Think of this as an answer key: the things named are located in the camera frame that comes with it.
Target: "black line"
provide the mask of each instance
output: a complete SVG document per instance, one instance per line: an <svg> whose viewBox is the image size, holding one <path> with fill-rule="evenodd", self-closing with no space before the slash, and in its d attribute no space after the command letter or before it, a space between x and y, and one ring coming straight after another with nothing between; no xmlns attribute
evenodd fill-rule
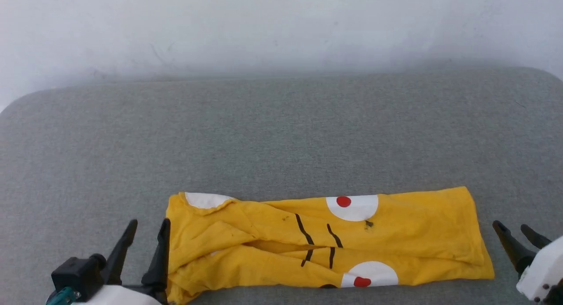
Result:
<svg viewBox="0 0 563 305"><path fill-rule="evenodd" d="M330 230L330 224L326 224L326 227L328 228L328 232L332 235L332 237L334 237L334 241L336 241L336 246L339 248L342 248L342 242L340 241L340 238L338 238L337 235L335 235L332 230Z"/></svg>
<svg viewBox="0 0 563 305"><path fill-rule="evenodd" d="M307 257L305 257L305 260L301 262L301 266L305 265L305 261L311 261L312 256L313 256L313 249L307 250Z"/></svg>
<svg viewBox="0 0 563 305"><path fill-rule="evenodd" d="M307 242L310 245L315 245L315 243L313 243L313 239L311 238L311 236L305 231L305 228L303 227L303 223L301 222L301 217L299 217L299 215L297 214L295 214L295 217L297 218L297 224L299 225L299 230L301 230L301 232L305 235L305 237L307 238Z"/></svg>
<svg viewBox="0 0 563 305"><path fill-rule="evenodd" d="M330 247L330 259L329 259L329 262L330 262L329 267L330 267L330 269L332 269L332 261L334 261L334 251L335 251L335 250L336 250L336 249L334 249L334 247Z"/></svg>

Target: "yellow fabric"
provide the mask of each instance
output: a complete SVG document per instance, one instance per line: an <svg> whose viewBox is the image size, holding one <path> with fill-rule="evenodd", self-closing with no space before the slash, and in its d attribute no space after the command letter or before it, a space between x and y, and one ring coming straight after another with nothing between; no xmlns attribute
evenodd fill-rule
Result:
<svg viewBox="0 0 563 305"><path fill-rule="evenodd" d="M203 291L235 286L494 278L465 187L269 202L225 197L199 208L208 207L197 204L202 198L170 197L169 301L187 303Z"/></svg>

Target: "white circle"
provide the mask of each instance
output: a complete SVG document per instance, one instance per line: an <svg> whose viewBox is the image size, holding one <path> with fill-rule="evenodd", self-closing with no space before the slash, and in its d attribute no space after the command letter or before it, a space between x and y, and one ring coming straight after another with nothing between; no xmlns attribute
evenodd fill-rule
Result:
<svg viewBox="0 0 563 305"><path fill-rule="evenodd" d="M185 193L187 202L197 208L209 209L219 207L232 197L209 193Z"/></svg>
<svg viewBox="0 0 563 305"><path fill-rule="evenodd" d="M367 261L356 265L348 273L344 273L340 287L355 287L354 281L358 277L371 281L370 285L366 285L366 287L384 287L398 284L397 273L392 267L379 261Z"/></svg>
<svg viewBox="0 0 563 305"><path fill-rule="evenodd" d="M331 213L345 221L364 221L371 218L379 205L377 195L346 196L350 199L350 205L347 207L338 205L338 197L327 197L326 205Z"/></svg>

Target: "stain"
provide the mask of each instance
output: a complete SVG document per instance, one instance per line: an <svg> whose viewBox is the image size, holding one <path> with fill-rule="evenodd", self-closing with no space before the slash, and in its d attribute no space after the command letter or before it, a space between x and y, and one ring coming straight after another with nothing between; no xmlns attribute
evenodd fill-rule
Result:
<svg viewBox="0 0 563 305"><path fill-rule="evenodd" d="M373 223L371 221L365 221L366 225L364 225L364 230L368 233L372 233L373 232Z"/></svg>
<svg viewBox="0 0 563 305"><path fill-rule="evenodd" d="M524 106L524 105L522 105L522 104L518 103L517 101L514 101L514 102L515 102L516 104L518 104L518 105L522 106L523 108L526 108L526 106Z"/></svg>
<svg viewBox="0 0 563 305"><path fill-rule="evenodd" d="M156 48L154 48L154 45L153 45L153 44L150 44L150 48L153 49L153 54L154 54L154 56L157 57L157 59L158 59L163 65L167 66L168 63L167 63L163 58L161 58L160 55L158 55L158 52L157 52Z"/></svg>
<svg viewBox="0 0 563 305"><path fill-rule="evenodd" d="M501 0L486 0L481 13L480 18L492 18L496 15L502 14L504 11Z"/></svg>
<svg viewBox="0 0 563 305"><path fill-rule="evenodd" d="M107 73L103 73L102 71L95 68L93 69L91 75L94 77L94 79L102 79L102 80L106 80L109 77Z"/></svg>

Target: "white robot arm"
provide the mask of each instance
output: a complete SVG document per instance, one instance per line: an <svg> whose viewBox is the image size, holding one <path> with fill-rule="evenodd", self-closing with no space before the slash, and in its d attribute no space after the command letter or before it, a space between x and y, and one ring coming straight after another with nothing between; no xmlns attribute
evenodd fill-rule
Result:
<svg viewBox="0 0 563 305"><path fill-rule="evenodd" d="M106 260L69 258L53 273L55 291L46 305L163 305L167 304L170 220L162 222L158 245L141 285L122 285L121 271L127 249L133 243L137 220L133 219Z"/></svg>
<svg viewBox="0 0 563 305"><path fill-rule="evenodd" d="M528 225L520 227L537 253L526 249L500 221L493 222L502 247L518 272L516 289L530 301L563 305L563 237L551 242Z"/></svg>

